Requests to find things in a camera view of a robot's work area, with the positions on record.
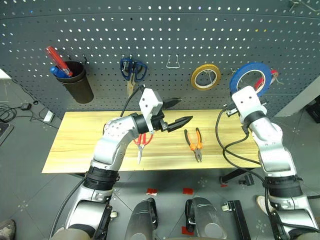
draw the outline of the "shoe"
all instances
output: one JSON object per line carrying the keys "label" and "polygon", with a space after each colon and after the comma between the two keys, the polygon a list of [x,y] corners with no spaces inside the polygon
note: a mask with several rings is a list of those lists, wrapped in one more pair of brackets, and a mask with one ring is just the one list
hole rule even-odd
{"label": "shoe", "polygon": [[16,234],[15,221],[5,220],[0,222],[0,237],[4,237],[5,240],[13,240],[15,238],[15,234]]}
{"label": "shoe", "polygon": [[[265,196],[257,196],[256,197],[256,204],[259,206],[259,208],[266,214],[267,213],[267,208],[266,208],[266,204],[265,204]],[[271,206],[270,201],[268,199],[268,206],[269,206],[269,210],[270,212],[274,211],[275,209]]]}

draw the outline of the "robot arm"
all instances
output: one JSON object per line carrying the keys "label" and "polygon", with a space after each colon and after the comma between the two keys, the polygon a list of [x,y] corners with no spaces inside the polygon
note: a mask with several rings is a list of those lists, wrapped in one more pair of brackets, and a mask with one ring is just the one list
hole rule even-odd
{"label": "robot arm", "polygon": [[300,179],[290,152],[282,144],[281,128],[266,117],[255,90],[244,87],[232,95],[240,114],[240,121],[252,131],[259,148],[259,161],[265,176],[265,188],[275,211],[270,221],[276,239],[294,239],[319,230],[307,196],[303,194]]}
{"label": "robot arm", "polygon": [[90,168],[79,187],[68,214],[65,227],[91,229],[93,239],[105,239],[112,207],[109,205],[113,185],[119,179],[118,170],[129,143],[139,134],[154,131],[174,131],[188,123],[192,116],[182,117],[174,123],[164,122],[164,106],[173,106],[180,99],[163,102],[159,94],[145,88],[139,102],[142,114],[117,117],[103,128],[103,136],[97,142]]}

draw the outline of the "pegboard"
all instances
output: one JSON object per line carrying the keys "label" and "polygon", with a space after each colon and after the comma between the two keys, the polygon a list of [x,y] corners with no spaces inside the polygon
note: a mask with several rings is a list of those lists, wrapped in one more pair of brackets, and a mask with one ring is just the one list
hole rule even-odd
{"label": "pegboard", "polygon": [[[305,1],[314,9],[319,1]],[[180,97],[172,109],[220,109],[230,100],[237,68],[263,62],[279,71],[266,97],[274,116],[320,75],[320,13],[287,0],[86,1],[0,0],[0,68],[60,118],[65,111],[121,110],[127,100],[122,55],[148,65],[143,81],[163,99]],[[83,61],[94,99],[79,104],[50,74],[44,49]],[[179,69],[168,69],[178,54]],[[213,63],[221,81],[198,91],[194,69]],[[135,97],[129,110],[138,110]]]}

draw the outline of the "wooden table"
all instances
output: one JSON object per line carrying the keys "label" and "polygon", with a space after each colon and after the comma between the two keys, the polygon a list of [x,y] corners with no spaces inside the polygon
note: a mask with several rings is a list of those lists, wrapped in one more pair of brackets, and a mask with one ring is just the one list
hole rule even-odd
{"label": "wooden table", "polygon": [[[220,110],[168,110],[163,111],[168,123],[183,116],[193,119],[183,128],[173,132],[157,131],[144,150],[140,165],[137,164],[138,148],[132,142],[126,151],[120,171],[176,170],[176,169],[217,169],[232,168],[222,156],[215,135],[215,123]],[[94,147],[102,136],[105,123],[118,117],[119,111],[79,111],[66,112],[53,145],[45,162],[43,173],[84,173],[89,169]],[[184,136],[187,129],[194,142],[197,141],[195,128],[202,134],[202,162],[197,163]],[[245,136],[239,117],[222,116],[219,136],[226,145]],[[258,148],[250,136],[243,143],[230,147],[230,150],[253,160],[258,160]],[[257,164],[228,155],[244,168],[258,168]]]}

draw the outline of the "tape roll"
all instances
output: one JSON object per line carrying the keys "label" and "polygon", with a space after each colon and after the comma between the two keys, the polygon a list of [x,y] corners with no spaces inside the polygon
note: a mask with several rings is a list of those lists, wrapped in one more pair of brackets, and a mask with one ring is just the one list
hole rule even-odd
{"label": "tape roll", "polygon": [[[270,85],[274,83],[274,81],[277,79],[277,77],[279,76],[279,73],[277,70],[271,70],[271,75],[272,75],[272,79],[271,79],[271,82],[270,82]],[[254,89],[256,91],[260,91],[261,88],[262,88],[262,85],[264,83],[264,78],[261,77],[258,81],[256,81],[256,83],[254,84]]]}
{"label": "tape roll", "polygon": [[[212,80],[212,82],[210,84],[202,86],[197,83],[197,77],[204,71],[214,72],[215,78]],[[193,71],[191,78],[190,78],[190,82],[191,82],[191,85],[195,89],[197,89],[199,91],[206,91],[206,90],[210,90],[210,89],[214,88],[220,82],[220,79],[221,79],[221,73],[220,73],[219,68],[216,65],[204,64],[204,65],[197,67]]]}
{"label": "tape roll", "polygon": [[253,71],[260,72],[264,79],[260,90],[256,91],[256,94],[258,95],[258,97],[260,97],[267,92],[272,78],[270,68],[262,62],[251,62],[240,67],[232,76],[229,83],[229,89],[231,94],[234,94],[238,91],[238,84],[240,82],[240,79],[247,73]]}

